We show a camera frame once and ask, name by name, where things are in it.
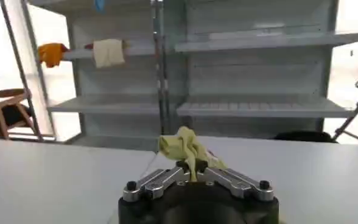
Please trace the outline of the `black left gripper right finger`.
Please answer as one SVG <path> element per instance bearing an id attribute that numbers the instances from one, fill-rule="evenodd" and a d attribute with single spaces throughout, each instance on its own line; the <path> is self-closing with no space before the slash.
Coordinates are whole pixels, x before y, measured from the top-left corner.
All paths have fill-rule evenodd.
<path id="1" fill-rule="evenodd" d="M 236 198 L 254 197 L 259 201 L 274 199 L 274 190 L 269 181 L 256 181 L 233 169 L 209 167 L 206 161 L 199 159 L 195 162 L 195 170 L 199 181 L 218 183 Z"/>

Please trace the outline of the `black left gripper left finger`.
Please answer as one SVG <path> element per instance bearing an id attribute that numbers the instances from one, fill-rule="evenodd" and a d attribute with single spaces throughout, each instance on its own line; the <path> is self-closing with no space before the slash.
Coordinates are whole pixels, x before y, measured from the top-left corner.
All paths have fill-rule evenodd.
<path id="1" fill-rule="evenodd" d="M 133 203 L 139 201 L 142 196 L 151 200 L 161 198 L 164 191 L 171 185 L 189 181 L 191 173 L 184 161 L 177 161 L 171 169 L 157 169 L 138 181 L 128 181 L 124 187 L 122 199 Z"/>

